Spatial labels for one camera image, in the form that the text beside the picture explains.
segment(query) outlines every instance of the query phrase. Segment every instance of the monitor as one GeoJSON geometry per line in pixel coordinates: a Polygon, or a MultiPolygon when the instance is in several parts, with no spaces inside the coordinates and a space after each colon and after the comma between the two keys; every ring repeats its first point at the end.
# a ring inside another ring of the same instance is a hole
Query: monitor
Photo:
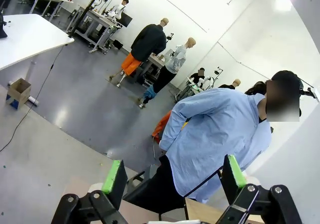
{"type": "Polygon", "coordinates": [[[121,14],[121,19],[116,19],[119,24],[122,24],[124,27],[128,27],[132,18],[129,15],[126,15],[124,12],[121,14]]]}

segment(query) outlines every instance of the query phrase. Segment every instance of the shirt collar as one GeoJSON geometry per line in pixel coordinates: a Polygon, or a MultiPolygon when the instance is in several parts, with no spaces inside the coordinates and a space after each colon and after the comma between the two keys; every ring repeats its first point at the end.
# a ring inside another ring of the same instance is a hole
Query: shirt collar
{"type": "Polygon", "coordinates": [[[158,24],[157,27],[158,27],[159,29],[161,29],[161,30],[164,29],[160,24],[158,24]]]}
{"type": "Polygon", "coordinates": [[[256,95],[248,95],[248,99],[250,101],[251,109],[254,113],[256,123],[259,123],[259,112],[258,112],[258,104],[261,100],[265,98],[264,95],[257,93],[256,95]]]}

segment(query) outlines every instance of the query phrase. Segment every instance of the orange pants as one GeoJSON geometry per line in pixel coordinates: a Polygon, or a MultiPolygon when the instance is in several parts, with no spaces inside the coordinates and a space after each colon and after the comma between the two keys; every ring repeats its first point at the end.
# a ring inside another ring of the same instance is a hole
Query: orange pants
{"type": "Polygon", "coordinates": [[[132,74],[133,71],[141,64],[141,61],[136,60],[131,53],[123,61],[121,68],[124,70],[124,73],[128,76],[132,74]]]}

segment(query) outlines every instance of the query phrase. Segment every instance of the green pad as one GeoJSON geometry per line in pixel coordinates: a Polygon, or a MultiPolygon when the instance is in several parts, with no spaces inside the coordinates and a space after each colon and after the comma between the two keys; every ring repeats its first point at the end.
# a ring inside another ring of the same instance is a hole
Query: green pad
{"type": "Polygon", "coordinates": [[[120,167],[121,161],[120,160],[115,160],[112,164],[112,167],[108,173],[108,176],[105,179],[105,182],[101,188],[101,191],[103,191],[105,194],[109,194],[112,192],[114,185],[115,185],[115,180],[117,176],[118,169],[120,167]]]}
{"type": "Polygon", "coordinates": [[[242,174],[242,171],[238,165],[238,162],[236,161],[236,158],[234,155],[228,155],[229,163],[231,166],[232,174],[235,180],[236,185],[239,189],[242,189],[247,184],[247,181],[242,174]]]}

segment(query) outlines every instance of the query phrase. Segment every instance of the light blue shirt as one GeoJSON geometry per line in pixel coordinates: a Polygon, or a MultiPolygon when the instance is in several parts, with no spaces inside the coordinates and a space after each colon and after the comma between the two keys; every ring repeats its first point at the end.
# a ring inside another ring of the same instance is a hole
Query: light blue shirt
{"type": "MultiPolygon", "coordinates": [[[[267,120],[259,123],[257,105],[264,98],[215,88],[183,99],[173,108],[160,148],[166,150],[176,191],[184,196],[234,154],[242,170],[271,142],[267,120]],[[181,130],[187,118],[188,124],[181,130]]],[[[214,176],[189,198],[205,203],[220,187],[214,176]]]]}

